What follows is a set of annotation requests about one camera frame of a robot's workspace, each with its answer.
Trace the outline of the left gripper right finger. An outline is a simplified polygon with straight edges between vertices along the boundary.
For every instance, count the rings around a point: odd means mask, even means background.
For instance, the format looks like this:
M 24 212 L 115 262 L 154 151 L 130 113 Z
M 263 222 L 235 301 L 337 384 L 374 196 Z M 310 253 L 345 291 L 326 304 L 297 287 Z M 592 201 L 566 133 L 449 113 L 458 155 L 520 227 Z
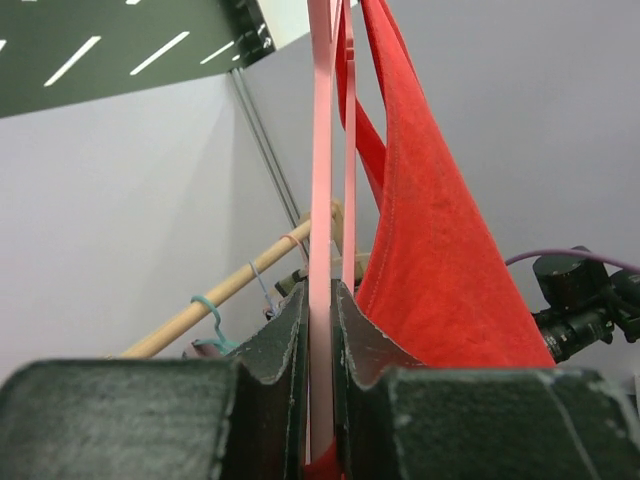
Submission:
M 331 287 L 337 456 L 349 479 L 635 479 L 639 419 L 592 370 L 436 369 Z

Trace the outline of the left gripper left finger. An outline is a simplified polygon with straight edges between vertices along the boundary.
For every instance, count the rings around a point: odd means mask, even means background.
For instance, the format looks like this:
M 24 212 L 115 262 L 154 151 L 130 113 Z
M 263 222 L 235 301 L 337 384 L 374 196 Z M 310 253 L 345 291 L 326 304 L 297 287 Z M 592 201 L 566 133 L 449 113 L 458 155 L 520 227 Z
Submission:
M 5 479 L 298 479 L 308 288 L 220 359 L 59 359 L 1 389 Z

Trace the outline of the teal plastic hanger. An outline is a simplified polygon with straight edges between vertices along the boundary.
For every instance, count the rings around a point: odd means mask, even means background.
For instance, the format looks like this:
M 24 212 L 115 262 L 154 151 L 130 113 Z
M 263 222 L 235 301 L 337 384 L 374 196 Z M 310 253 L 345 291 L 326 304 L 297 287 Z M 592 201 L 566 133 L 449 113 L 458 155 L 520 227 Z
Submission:
M 214 317 L 215 337 L 205 340 L 196 340 L 193 343 L 194 346 L 211 345 L 222 355 L 229 354 L 239 346 L 238 343 L 230 341 L 223 333 L 221 329 L 221 315 L 217 307 L 210 300 L 202 295 L 195 295 L 190 299 L 190 302 L 199 303 L 208 310 L 208 314 L 211 314 Z

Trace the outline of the mauve tank top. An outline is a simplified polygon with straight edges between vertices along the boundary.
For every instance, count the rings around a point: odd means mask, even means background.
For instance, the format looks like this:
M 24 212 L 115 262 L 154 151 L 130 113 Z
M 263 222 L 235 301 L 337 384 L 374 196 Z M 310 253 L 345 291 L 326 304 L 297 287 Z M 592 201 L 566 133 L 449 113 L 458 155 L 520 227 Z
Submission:
M 194 358 L 223 358 L 225 356 L 224 346 L 218 340 L 194 340 L 190 342 L 182 352 L 183 359 Z

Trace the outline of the red tank top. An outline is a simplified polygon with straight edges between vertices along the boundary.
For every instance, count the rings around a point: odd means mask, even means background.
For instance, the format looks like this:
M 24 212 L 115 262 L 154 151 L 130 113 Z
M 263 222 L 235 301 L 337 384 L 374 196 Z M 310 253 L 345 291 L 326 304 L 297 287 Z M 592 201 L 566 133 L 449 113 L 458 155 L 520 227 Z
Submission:
M 553 361 L 429 109 L 383 1 L 362 5 L 385 107 L 379 135 L 356 97 L 356 161 L 380 218 L 360 310 L 435 367 L 549 367 Z M 345 129 L 346 66 L 335 61 L 332 119 Z M 308 479 L 339 479 L 335 435 Z

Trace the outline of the pink plastic hanger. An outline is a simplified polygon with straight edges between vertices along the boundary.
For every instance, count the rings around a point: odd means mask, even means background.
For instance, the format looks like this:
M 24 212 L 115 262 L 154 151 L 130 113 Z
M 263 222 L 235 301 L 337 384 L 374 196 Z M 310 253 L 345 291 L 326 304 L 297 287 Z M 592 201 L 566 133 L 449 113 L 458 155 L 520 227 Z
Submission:
M 348 1 L 310 1 L 314 61 L 311 235 L 309 257 L 309 434 L 313 462 L 333 443 L 334 401 L 331 325 L 332 90 L 335 61 L 346 66 L 345 186 L 342 279 L 355 283 L 356 80 Z

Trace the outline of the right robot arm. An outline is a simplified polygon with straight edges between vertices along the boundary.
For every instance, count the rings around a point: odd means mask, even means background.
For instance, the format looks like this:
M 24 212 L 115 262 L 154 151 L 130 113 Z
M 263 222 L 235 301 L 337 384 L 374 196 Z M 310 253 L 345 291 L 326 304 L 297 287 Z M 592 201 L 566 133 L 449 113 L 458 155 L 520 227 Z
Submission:
M 554 361 L 564 362 L 614 331 L 639 340 L 639 268 L 583 246 L 539 253 L 532 265 L 548 308 L 533 314 Z

